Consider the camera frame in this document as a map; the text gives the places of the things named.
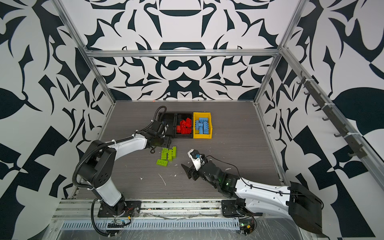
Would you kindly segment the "green lego plate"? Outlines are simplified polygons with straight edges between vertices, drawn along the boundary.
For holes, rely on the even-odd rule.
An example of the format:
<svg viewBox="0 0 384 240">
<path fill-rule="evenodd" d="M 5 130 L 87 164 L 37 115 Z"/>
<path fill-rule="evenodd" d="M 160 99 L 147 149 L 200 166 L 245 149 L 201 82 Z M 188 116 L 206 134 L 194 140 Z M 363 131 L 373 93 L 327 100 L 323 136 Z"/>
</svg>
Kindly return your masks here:
<svg viewBox="0 0 384 240">
<path fill-rule="evenodd" d="M 167 160 L 167 159 L 168 159 L 168 152 L 169 152 L 169 149 L 167 149 L 167 148 L 162 148 L 162 151 L 161 151 L 161 160 Z"/>
<path fill-rule="evenodd" d="M 162 166 L 162 167 L 167 167 L 168 163 L 169 163 L 169 161 L 167 161 L 167 160 L 158 159 L 157 162 L 156 162 L 156 165 Z"/>
</svg>

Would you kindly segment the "red arch lego piece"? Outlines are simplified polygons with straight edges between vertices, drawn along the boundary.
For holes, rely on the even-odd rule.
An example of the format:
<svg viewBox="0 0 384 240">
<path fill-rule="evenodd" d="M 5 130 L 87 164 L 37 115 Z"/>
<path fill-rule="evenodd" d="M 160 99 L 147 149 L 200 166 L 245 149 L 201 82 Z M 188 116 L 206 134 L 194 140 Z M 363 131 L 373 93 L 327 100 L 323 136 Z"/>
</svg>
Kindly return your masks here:
<svg viewBox="0 0 384 240">
<path fill-rule="evenodd" d="M 192 129 L 192 120 L 186 118 L 185 120 L 181 120 L 179 125 L 177 125 L 177 134 L 190 135 L 192 134 Z"/>
</svg>

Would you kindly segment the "blue lego long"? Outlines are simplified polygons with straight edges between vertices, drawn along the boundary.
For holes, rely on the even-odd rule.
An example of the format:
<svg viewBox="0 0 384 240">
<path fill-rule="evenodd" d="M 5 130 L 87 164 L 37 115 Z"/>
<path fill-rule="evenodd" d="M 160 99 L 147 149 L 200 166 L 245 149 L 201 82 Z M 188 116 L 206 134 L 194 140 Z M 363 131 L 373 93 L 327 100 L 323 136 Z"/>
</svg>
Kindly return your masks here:
<svg viewBox="0 0 384 240">
<path fill-rule="evenodd" d="M 209 135 L 210 134 L 210 125 L 208 118 L 199 118 L 195 120 L 195 129 L 200 135 Z"/>
</svg>

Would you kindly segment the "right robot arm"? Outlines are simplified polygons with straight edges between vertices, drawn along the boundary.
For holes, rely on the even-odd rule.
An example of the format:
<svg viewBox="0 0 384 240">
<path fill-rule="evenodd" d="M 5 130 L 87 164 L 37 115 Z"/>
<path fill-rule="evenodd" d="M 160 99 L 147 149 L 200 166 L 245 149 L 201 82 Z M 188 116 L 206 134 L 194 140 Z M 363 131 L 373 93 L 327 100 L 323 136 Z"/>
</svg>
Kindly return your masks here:
<svg viewBox="0 0 384 240">
<path fill-rule="evenodd" d="M 240 215 L 269 214 L 288 218 L 301 229 L 321 235 L 323 202 L 319 197 L 298 183 L 290 186 L 271 186 L 245 180 L 222 171 L 212 161 L 199 169 L 194 165 L 182 166 L 189 179 L 209 183 L 223 196 L 235 199 Z"/>
</svg>

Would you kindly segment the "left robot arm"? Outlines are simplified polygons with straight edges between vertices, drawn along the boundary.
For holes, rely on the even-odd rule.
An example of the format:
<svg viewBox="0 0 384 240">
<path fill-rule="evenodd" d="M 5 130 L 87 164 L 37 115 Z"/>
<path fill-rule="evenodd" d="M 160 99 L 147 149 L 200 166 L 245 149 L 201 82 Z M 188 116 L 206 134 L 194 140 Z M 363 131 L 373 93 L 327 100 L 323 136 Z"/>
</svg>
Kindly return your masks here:
<svg viewBox="0 0 384 240">
<path fill-rule="evenodd" d="M 130 222 L 123 224 L 113 222 L 107 231 L 102 231 L 95 221 L 95 204 L 99 202 L 101 209 L 114 218 L 121 217 L 129 211 L 124 195 L 112 180 L 115 161 L 136 151 L 150 149 L 151 154 L 154 154 L 157 147 L 168 148 L 171 138 L 166 135 L 168 125 L 163 122 L 166 112 L 167 107 L 160 106 L 148 126 L 136 130 L 126 138 L 110 142 L 93 141 L 77 164 L 72 182 L 74 186 L 86 188 L 96 196 L 91 204 L 91 222 L 99 235 L 111 238 L 120 232 L 114 228 L 130 225 Z"/>
</svg>

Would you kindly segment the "green lego brick upper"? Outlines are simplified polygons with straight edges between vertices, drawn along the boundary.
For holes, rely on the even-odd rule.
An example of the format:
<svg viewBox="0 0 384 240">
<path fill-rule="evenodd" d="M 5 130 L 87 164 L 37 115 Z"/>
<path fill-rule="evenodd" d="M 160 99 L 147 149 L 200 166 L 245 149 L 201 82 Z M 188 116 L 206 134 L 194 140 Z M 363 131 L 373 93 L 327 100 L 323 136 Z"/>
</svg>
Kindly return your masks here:
<svg viewBox="0 0 384 240">
<path fill-rule="evenodd" d="M 168 161 L 173 161 L 173 150 L 168 150 Z"/>
</svg>

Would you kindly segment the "green lego brick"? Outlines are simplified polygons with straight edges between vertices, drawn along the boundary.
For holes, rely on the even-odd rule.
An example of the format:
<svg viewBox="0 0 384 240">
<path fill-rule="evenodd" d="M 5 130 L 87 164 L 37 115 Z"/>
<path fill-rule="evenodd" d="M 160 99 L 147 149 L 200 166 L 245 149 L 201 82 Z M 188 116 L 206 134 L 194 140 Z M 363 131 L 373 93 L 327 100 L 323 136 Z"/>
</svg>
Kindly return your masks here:
<svg viewBox="0 0 384 240">
<path fill-rule="evenodd" d="M 168 150 L 168 161 L 173 161 L 173 150 Z"/>
<path fill-rule="evenodd" d="M 172 158 L 174 159 L 174 158 L 176 158 L 176 156 L 177 156 L 177 147 L 173 147 L 172 148 Z"/>
</svg>

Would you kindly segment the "green lego brick right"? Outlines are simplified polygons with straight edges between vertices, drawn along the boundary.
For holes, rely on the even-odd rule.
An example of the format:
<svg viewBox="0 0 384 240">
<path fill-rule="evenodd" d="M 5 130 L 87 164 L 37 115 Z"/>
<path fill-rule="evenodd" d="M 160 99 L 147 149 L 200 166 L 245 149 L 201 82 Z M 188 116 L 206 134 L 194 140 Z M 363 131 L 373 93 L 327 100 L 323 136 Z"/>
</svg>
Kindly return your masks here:
<svg viewBox="0 0 384 240">
<path fill-rule="evenodd" d="M 172 148 L 172 158 L 174 159 L 174 158 L 176 158 L 176 156 L 177 156 L 177 147 L 173 147 Z"/>
</svg>

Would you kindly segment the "left black bin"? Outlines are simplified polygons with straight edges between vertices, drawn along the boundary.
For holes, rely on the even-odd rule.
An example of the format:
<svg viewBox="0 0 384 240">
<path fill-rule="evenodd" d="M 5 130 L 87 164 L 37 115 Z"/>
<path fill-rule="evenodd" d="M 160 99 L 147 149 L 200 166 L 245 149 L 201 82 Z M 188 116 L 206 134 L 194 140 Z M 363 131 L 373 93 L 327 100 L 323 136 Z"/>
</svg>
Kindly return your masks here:
<svg viewBox="0 0 384 240">
<path fill-rule="evenodd" d="M 161 120 L 161 122 L 164 122 L 165 125 L 167 125 L 167 131 L 166 136 L 175 138 L 176 137 L 176 118 L 177 113 L 176 112 L 166 112 Z"/>
</svg>

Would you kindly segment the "black bin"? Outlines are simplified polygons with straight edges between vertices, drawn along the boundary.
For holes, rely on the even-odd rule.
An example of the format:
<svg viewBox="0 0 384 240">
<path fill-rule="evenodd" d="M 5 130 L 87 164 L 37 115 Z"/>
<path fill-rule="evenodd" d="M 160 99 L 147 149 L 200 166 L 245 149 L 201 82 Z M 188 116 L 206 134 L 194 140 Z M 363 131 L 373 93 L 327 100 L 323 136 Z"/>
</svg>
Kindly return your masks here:
<svg viewBox="0 0 384 240">
<path fill-rule="evenodd" d="M 193 138 L 193 113 L 175 114 L 175 138 Z"/>
<path fill-rule="evenodd" d="M 177 113 L 176 112 L 166 112 L 161 120 L 161 122 L 164 122 L 165 125 L 167 125 L 167 131 L 166 136 L 175 138 L 176 137 L 176 118 Z"/>
</svg>

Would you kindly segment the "middle black bin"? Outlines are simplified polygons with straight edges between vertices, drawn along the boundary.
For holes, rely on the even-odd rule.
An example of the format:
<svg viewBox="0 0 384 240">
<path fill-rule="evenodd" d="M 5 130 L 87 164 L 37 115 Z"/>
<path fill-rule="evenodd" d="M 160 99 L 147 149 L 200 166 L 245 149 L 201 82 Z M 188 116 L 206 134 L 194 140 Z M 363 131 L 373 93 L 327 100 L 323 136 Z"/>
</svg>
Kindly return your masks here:
<svg viewBox="0 0 384 240">
<path fill-rule="evenodd" d="M 193 113 L 175 114 L 175 138 L 193 138 Z"/>
</svg>

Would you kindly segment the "yellow bin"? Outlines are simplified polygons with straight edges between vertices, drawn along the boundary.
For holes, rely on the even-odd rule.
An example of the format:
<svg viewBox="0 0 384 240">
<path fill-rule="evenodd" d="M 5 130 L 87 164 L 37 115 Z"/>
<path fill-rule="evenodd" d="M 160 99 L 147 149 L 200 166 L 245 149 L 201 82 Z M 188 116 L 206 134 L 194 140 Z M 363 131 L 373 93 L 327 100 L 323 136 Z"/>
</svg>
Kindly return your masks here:
<svg viewBox="0 0 384 240">
<path fill-rule="evenodd" d="M 198 134 L 198 131 L 195 129 L 195 120 L 198 120 L 199 118 L 208 118 L 209 119 L 209 125 L 210 125 L 210 134 L 209 135 L 200 135 L 200 134 Z M 213 125 L 212 125 L 212 115 L 211 115 L 211 113 L 194 112 L 194 114 L 193 114 L 193 124 L 194 124 L 194 130 L 193 130 L 194 139 L 211 139 L 212 138 L 212 136 L 213 136 Z"/>
</svg>

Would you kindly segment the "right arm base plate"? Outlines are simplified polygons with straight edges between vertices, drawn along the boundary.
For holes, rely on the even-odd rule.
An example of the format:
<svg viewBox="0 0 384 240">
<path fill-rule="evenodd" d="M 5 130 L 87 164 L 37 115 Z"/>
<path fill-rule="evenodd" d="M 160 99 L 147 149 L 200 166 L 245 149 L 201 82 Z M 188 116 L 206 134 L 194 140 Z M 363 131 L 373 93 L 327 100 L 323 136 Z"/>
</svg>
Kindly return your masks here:
<svg viewBox="0 0 384 240">
<path fill-rule="evenodd" d="M 250 213 L 246 209 L 245 199 L 222 200 L 221 209 L 226 218 L 244 217 Z"/>
</svg>

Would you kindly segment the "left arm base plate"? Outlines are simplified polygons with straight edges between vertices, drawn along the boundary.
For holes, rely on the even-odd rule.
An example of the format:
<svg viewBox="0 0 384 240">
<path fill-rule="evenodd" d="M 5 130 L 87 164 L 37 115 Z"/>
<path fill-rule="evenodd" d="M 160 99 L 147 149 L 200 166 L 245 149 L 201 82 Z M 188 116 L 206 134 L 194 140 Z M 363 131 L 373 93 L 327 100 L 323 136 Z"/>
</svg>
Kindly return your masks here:
<svg viewBox="0 0 384 240">
<path fill-rule="evenodd" d="M 111 207 L 102 202 L 98 212 L 98 218 L 136 217 L 141 211 L 141 201 L 119 201 Z"/>
</svg>

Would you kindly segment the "wall hook rack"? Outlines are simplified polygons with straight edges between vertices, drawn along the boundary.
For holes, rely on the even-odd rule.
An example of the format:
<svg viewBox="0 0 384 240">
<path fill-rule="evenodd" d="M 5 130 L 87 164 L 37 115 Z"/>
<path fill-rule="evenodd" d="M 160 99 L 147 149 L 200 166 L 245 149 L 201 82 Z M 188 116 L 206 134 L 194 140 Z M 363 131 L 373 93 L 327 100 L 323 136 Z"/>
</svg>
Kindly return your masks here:
<svg viewBox="0 0 384 240">
<path fill-rule="evenodd" d="M 338 132 L 334 136 L 336 138 L 343 138 L 352 149 L 353 152 L 349 156 L 358 157 L 359 159 L 366 157 L 368 154 L 364 150 L 362 140 L 359 139 L 360 134 L 350 126 L 345 116 L 319 87 L 317 82 L 314 79 L 302 77 L 298 84 L 305 87 L 307 89 L 305 94 L 312 96 L 315 100 L 313 107 L 319 108 L 325 113 L 326 117 L 323 118 L 323 121 L 330 121 L 336 128 Z"/>
</svg>

